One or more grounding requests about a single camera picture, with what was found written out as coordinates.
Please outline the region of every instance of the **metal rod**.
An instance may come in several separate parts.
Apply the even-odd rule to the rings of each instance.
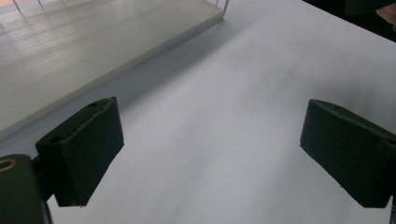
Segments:
[[[224,12],[227,11],[227,7],[228,7],[228,2],[229,2],[229,1],[230,1],[230,0],[225,1]]]
[[[18,11],[21,11],[20,7],[18,6],[17,2],[15,0],[12,0],[14,2],[15,7],[17,7]]]

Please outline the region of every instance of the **white table surface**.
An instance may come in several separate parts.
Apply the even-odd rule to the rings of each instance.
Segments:
[[[231,1],[225,21],[0,142],[34,143],[117,96],[125,147],[87,207],[62,223],[386,224],[299,147],[308,100],[396,133],[396,45],[302,1]]]

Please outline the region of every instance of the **dark object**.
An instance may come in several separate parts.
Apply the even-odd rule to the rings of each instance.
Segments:
[[[325,10],[336,17],[349,21],[396,42],[392,25],[384,21],[375,11],[393,4],[396,0],[303,0],[315,7]]]
[[[123,146],[116,99],[84,107],[35,145],[42,162],[56,173],[58,204],[86,205]]]
[[[1,223],[51,223],[28,156],[0,158],[0,200]]]
[[[396,171],[394,134],[339,105],[310,100],[301,147],[362,206],[387,205]]]
[[[123,147],[116,98],[87,105],[36,143],[39,156],[0,158],[0,222],[51,223],[46,200],[86,205]]]

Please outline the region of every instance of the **white surface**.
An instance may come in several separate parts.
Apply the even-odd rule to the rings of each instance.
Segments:
[[[0,17],[0,138],[223,16],[205,0],[66,3]]]
[[[396,133],[396,45],[291,0],[232,1],[225,21],[0,142],[34,143],[118,96],[125,147],[84,208],[56,224],[388,224],[299,147],[308,100]]]

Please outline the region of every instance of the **white tray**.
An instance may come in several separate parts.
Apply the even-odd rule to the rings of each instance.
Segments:
[[[66,3],[0,17],[0,138],[224,16],[206,0]]]

